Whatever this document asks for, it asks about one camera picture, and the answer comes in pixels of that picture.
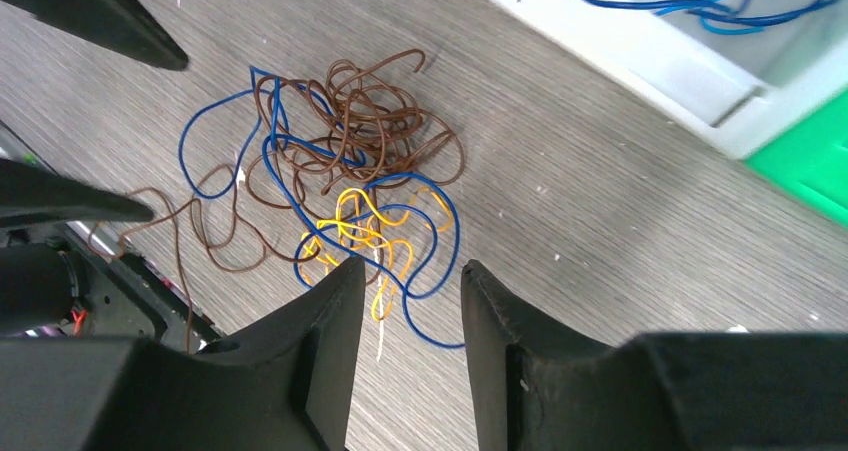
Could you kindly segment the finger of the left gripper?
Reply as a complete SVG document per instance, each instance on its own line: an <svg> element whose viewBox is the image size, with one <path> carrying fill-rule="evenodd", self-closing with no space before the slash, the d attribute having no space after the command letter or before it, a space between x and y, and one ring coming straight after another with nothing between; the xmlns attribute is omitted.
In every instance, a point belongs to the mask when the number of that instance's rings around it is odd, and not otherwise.
<svg viewBox="0 0 848 451"><path fill-rule="evenodd" d="M147 205L33 165L1 160L1 228L71 221L149 222Z"/></svg>
<svg viewBox="0 0 848 451"><path fill-rule="evenodd" d="M36 20L143 64L184 71L189 57L138 0L1 0Z"/></svg>

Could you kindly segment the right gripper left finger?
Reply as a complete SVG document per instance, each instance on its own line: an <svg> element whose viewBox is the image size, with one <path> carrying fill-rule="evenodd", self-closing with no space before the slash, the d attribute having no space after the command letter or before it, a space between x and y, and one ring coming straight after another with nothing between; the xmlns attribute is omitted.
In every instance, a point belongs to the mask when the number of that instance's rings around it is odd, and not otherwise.
<svg viewBox="0 0 848 451"><path fill-rule="evenodd" d="M148 338L5 338L5 450L341 450L365 264L189 355Z"/></svg>

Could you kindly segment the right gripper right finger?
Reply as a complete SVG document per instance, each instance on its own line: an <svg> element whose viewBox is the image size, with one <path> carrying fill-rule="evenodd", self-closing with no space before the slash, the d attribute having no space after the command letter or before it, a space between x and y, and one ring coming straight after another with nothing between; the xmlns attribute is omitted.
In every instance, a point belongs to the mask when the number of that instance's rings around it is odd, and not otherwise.
<svg viewBox="0 0 848 451"><path fill-rule="evenodd" d="M462 322L483 450L843 450L847 337L653 332L596 341L468 262Z"/></svg>

